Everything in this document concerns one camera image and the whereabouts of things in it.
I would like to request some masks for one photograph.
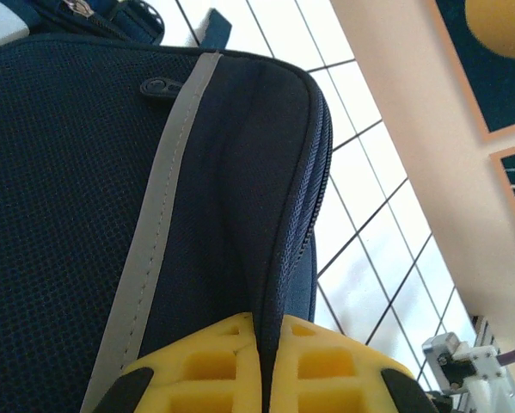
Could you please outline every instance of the navy blue backpack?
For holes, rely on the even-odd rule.
[[[276,60],[0,46],[0,411],[91,411],[130,362],[243,311],[270,391],[284,314],[314,314],[331,142],[315,82]]]

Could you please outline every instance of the white wall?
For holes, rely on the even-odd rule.
[[[426,0],[332,0],[468,310],[515,348],[515,217]],[[515,379],[515,366],[512,367]]]

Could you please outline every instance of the zipper tab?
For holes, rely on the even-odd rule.
[[[95,12],[89,6],[85,0],[62,0],[67,6],[68,9],[76,13],[77,15],[82,15],[83,17],[89,19]]]

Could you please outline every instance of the zipper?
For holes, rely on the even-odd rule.
[[[321,133],[324,133],[324,125],[326,125],[326,138],[328,141],[331,141],[332,139],[332,124],[330,120],[330,115],[328,113],[328,109],[324,106],[324,96],[322,95],[322,92],[318,93],[318,111],[320,116],[322,117],[322,130]],[[294,268],[299,263],[299,260],[303,256],[303,253],[307,249],[307,246],[309,245],[310,239],[312,237],[312,234],[314,233],[314,227],[316,223],[316,219],[318,218],[318,213],[320,212],[320,207],[322,206],[322,202],[324,200],[324,194],[326,193],[326,187],[328,185],[328,177],[329,177],[329,168],[332,163],[332,151],[329,149],[331,147],[331,144],[328,142],[328,153],[326,155],[326,163],[324,164],[324,174],[322,176],[322,181],[320,183],[320,189],[318,190],[318,196],[316,197],[316,204],[313,209],[313,212],[310,216],[310,222],[309,226],[307,227],[307,232],[305,233],[303,243],[301,244],[301,249],[299,250],[295,262],[294,262]]]
[[[95,13],[89,3],[85,0],[62,0],[68,9],[70,9],[74,15],[80,15],[81,17],[85,17],[91,24],[97,26],[100,30],[108,34],[109,36],[129,41],[131,40],[125,33],[121,32],[119,29],[115,28],[112,23],[106,20],[101,15]]]

